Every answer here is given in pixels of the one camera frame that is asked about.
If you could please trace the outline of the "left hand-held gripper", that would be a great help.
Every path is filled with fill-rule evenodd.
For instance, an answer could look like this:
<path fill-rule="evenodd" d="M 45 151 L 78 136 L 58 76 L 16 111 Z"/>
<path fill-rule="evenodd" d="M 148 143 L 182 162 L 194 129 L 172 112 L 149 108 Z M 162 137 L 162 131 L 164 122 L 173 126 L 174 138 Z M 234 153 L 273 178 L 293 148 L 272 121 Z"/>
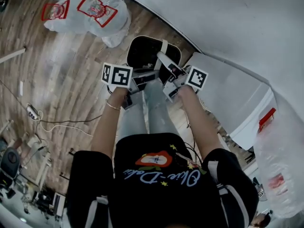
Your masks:
<path fill-rule="evenodd" d="M 128 94 L 122 105 L 123 109 L 132 107 L 131 95 L 142 91 L 148 82 L 159 77 L 160 71 L 153 69 L 134 69 L 126 65 L 114 65 L 104 63 L 102 72 L 102 82 L 108 87 L 127 88 Z"/>

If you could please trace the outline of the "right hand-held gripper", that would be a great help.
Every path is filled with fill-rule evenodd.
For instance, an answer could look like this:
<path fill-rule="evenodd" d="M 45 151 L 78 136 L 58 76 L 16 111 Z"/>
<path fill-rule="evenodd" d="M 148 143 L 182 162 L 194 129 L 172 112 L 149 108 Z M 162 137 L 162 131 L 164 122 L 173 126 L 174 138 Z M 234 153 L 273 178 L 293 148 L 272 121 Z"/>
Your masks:
<path fill-rule="evenodd" d="M 191 65 L 186 65 L 185 68 L 181 68 L 163 52 L 158 52 L 157 58 L 171 73 L 171 77 L 164 84 L 163 88 L 163 93 L 170 102 L 173 102 L 173 98 L 184 85 L 191 86 L 195 93 L 203 89 L 209 75 L 207 72 Z"/>

